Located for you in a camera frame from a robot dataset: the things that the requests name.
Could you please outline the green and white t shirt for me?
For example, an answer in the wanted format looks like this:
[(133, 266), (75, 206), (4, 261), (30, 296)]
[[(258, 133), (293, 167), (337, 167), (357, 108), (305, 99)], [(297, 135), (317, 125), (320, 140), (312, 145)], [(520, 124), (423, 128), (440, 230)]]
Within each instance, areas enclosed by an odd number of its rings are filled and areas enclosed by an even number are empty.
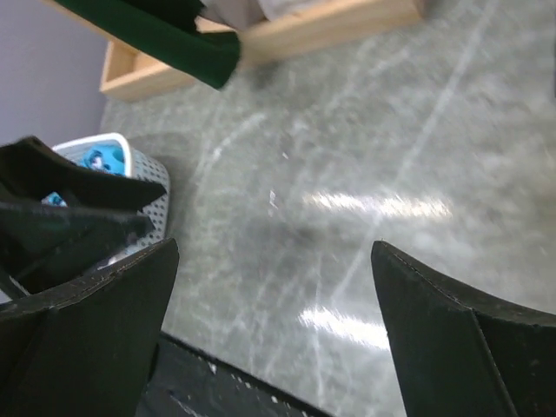
[(239, 34), (306, 8), (303, 1), (58, 1), (111, 36), (222, 89), (242, 65)]

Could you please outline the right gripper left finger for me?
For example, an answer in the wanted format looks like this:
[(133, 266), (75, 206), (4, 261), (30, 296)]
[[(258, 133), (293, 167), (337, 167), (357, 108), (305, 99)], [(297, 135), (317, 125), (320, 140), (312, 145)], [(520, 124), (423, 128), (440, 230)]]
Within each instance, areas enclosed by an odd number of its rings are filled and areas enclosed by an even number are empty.
[(132, 416), (172, 293), (179, 251), (158, 242), (1, 306), (3, 416)]

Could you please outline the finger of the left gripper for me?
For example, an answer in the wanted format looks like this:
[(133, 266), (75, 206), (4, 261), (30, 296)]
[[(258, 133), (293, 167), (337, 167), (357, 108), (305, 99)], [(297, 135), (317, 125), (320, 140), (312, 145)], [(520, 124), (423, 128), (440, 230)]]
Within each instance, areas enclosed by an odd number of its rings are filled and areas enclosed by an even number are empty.
[(71, 281), (152, 230), (132, 212), (3, 202), (1, 291), (33, 295)]
[(75, 193), (83, 207), (137, 209), (134, 196), (144, 182), (81, 168), (59, 156), (35, 136), (2, 146), (1, 197), (40, 202), (50, 192)]

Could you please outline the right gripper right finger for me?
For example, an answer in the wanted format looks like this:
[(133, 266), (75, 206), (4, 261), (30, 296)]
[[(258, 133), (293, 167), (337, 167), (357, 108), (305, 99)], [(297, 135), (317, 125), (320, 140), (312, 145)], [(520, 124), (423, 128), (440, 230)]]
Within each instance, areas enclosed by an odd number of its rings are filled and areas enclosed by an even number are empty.
[(485, 293), (395, 246), (374, 285), (409, 416), (553, 416), (555, 316)]

